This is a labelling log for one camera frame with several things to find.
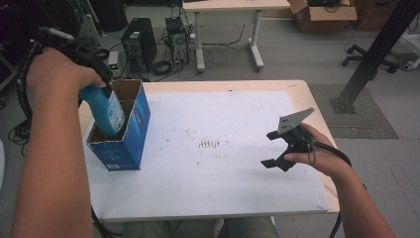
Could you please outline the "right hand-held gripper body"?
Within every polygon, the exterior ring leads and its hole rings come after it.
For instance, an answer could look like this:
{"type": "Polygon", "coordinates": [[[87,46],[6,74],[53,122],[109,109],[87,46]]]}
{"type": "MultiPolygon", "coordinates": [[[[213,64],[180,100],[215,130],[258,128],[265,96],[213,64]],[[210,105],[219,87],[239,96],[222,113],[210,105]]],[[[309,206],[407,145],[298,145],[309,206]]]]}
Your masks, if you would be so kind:
{"type": "Polygon", "coordinates": [[[312,136],[301,126],[301,123],[314,111],[313,107],[309,107],[308,109],[279,117],[277,135],[295,152],[308,151],[308,144],[311,142],[312,136]]]}

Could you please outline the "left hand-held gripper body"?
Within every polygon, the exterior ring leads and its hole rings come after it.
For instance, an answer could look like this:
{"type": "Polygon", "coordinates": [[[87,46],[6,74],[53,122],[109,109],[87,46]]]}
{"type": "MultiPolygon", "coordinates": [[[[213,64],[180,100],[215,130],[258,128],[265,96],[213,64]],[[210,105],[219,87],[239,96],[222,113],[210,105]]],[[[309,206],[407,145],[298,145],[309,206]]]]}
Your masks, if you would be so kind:
{"type": "Polygon", "coordinates": [[[113,73],[103,62],[109,54],[92,39],[74,37],[49,27],[39,27],[39,37],[44,46],[56,48],[73,62],[93,68],[107,85],[112,81],[113,73]]]}

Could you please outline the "blue bottle with white label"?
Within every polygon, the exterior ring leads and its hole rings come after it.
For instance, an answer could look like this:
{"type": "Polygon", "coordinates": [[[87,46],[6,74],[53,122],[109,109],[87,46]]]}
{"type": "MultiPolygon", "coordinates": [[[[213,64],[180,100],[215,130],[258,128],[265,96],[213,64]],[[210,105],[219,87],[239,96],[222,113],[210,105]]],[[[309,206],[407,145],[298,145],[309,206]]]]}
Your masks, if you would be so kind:
{"type": "Polygon", "coordinates": [[[106,97],[103,87],[89,84],[79,91],[79,96],[90,107],[93,118],[100,132],[106,136],[116,136],[125,124],[125,112],[113,91],[106,97]]]}

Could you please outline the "blue cardboard box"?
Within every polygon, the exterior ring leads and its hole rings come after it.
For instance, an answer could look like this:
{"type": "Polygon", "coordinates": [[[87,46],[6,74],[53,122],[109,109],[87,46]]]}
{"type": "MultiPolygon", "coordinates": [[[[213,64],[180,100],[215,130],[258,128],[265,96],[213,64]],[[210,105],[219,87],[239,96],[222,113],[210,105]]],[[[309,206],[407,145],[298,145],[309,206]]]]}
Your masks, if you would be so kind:
{"type": "Polygon", "coordinates": [[[143,83],[137,79],[118,80],[112,87],[124,110],[125,125],[113,137],[103,135],[93,125],[86,143],[108,171],[138,170],[151,117],[143,83]]]}

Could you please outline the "person's right hand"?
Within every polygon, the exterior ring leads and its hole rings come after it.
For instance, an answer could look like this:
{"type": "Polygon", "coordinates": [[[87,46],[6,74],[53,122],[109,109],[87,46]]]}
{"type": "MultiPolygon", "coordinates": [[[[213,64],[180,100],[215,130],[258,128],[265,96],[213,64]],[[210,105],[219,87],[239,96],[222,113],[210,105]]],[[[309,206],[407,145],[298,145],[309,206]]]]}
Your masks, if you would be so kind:
{"type": "Polygon", "coordinates": [[[290,162],[309,165],[330,177],[333,182],[344,181],[354,176],[353,169],[327,149],[314,147],[312,153],[289,153],[285,158],[290,162]]]}

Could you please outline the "person's left hand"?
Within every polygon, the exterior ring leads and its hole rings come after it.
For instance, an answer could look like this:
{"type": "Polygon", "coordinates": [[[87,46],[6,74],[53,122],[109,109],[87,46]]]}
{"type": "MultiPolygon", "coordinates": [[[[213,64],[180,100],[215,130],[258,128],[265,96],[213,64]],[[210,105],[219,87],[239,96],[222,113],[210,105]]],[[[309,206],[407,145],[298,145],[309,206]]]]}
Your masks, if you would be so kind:
{"type": "Polygon", "coordinates": [[[45,48],[34,57],[27,83],[36,96],[51,97],[75,97],[80,89],[89,84],[99,88],[106,86],[93,68],[76,64],[53,48],[45,48]]]}

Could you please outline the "small white device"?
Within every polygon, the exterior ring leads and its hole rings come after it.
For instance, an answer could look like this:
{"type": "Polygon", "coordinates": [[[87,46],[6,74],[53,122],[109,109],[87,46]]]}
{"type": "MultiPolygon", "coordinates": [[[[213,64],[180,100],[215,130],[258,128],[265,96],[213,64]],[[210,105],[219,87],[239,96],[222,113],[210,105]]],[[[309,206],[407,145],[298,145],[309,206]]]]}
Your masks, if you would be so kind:
{"type": "Polygon", "coordinates": [[[113,51],[109,54],[108,57],[108,66],[113,73],[114,77],[118,77],[120,74],[120,61],[119,61],[119,53],[117,51],[113,51]]]}

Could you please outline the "black computer tower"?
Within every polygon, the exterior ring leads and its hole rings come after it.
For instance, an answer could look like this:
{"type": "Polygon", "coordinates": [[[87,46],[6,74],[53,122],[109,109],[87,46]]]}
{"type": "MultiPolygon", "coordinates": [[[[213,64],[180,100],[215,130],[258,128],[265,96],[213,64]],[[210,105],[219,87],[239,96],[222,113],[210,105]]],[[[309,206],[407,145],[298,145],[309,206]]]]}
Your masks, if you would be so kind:
{"type": "Polygon", "coordinates": [[[150,18],[134,18],[121,43],[131,57],[142,59],[147,70],[152,69],[158,50],[150,18]]]}

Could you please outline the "grey floor mat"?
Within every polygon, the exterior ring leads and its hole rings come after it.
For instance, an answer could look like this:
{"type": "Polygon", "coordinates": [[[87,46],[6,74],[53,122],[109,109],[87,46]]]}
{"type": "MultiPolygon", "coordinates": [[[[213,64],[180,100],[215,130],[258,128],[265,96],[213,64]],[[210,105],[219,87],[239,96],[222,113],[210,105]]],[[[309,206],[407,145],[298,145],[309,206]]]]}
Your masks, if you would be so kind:
{"type": "Polygon", "coordinates": [[[398,139],[388,120],[366,89],[353,104],[352,113],[337,113],[330,102],[344,84],[310,84],[309,88],[334,138],[398,139]]]}

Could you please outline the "white paper sheet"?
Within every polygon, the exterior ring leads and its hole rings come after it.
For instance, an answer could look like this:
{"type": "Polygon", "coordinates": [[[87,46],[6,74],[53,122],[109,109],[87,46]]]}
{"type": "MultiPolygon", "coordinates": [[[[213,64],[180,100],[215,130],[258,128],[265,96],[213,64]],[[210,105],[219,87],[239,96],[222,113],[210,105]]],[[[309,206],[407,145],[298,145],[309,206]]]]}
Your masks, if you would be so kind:
{"type": "Polygon", "coordinates": [[[151,118],[141,165],[110,172],[87,150],[96,214],[109,221],[324,212],[314,169],[267,169],[287,145],[269,140],[293,113],[285,91],[147,95],[151,118]]]}

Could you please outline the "open grey computer case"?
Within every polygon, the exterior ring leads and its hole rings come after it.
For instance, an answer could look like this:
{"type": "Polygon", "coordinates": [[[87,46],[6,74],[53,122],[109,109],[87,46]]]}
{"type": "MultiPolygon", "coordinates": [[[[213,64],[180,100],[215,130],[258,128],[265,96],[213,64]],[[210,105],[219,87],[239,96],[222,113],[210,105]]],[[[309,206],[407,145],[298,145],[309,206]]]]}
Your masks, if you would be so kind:
{"type": "Polygon", "coordinates": [[[166,18],[167,42],[171,49],[173,62],[177,67],[189,64],[187,31],[180,17],[166,18]]]}

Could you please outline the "black office chair base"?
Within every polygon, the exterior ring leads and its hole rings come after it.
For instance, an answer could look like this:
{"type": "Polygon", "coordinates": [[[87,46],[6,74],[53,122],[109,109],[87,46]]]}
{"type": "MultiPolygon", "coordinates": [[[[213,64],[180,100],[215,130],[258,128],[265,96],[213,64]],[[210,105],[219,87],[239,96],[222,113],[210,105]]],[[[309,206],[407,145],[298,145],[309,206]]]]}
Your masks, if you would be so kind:
{"type": "MultiPolygon", "coordinates": [[[[352,45],[348,49],[346,49],[348,56],[342,61],[342,66],[347,66],[350,61],[363,61],[364,59],[368,59],[368,61],[372,61],[372,58],[368,55],[368,51],[361,48],[358,45],[352,45]]],[[[396,73],[396,71],[400,68],[400,65],[396,62],[390,61],[388,59],[377,59],[376,62],[379,65],[384,65],[387,67],[388,73],[396,73]]]]}

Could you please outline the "open cardboard box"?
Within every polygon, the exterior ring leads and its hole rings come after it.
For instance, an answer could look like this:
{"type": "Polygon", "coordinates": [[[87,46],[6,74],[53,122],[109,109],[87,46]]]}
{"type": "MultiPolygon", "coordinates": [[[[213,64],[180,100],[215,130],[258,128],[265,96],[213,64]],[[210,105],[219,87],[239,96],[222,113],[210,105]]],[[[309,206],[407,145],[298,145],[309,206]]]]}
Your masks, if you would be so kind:
{"type": "Polygon", "coordinates": [[[350,0],[334,0],[336,4],[311,6],[311,0],[288,0],[292,20],[300,33],[340,33],[348,22],[358,19],[350,0]]]}

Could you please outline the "white desk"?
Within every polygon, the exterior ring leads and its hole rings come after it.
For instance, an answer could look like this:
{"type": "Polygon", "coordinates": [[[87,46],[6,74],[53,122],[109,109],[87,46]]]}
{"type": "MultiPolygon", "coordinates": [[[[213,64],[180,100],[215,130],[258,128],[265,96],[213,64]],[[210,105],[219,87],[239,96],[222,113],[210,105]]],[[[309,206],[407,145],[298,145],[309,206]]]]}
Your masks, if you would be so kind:
{"type": "Polygon", "coordinates": [[[264,68],[263,59],[257,46],[260,21],[263,10],[288,9],[290,4],[288,0],[202,0],[185,2],[182,1],[182,8],[186,12],[193,12],[196,29],[196,67],[197,71],[202,73],[205,70],[205,59],[202,49],[201,27],[202,19],[205,15],[215,15],[219,21],[226,19],[238,20],[240,24],[245,24],[241,15],[250,15],[251,24],[254,25],[252,37],[249,39],[249,47],[253,54],[256,71],[264,68]]]}

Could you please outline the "closed brown cardboard box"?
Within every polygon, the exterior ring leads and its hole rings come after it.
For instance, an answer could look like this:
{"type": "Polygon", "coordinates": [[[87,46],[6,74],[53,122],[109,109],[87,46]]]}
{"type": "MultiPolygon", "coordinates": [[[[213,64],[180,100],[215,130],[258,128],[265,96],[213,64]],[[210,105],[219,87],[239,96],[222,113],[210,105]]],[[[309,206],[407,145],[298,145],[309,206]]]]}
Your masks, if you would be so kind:
{"type": "Polygon", "coordinates": [[[380,31],[401,0],[351,0],[357,20],[349,24],[357,31],[380,31]]]}

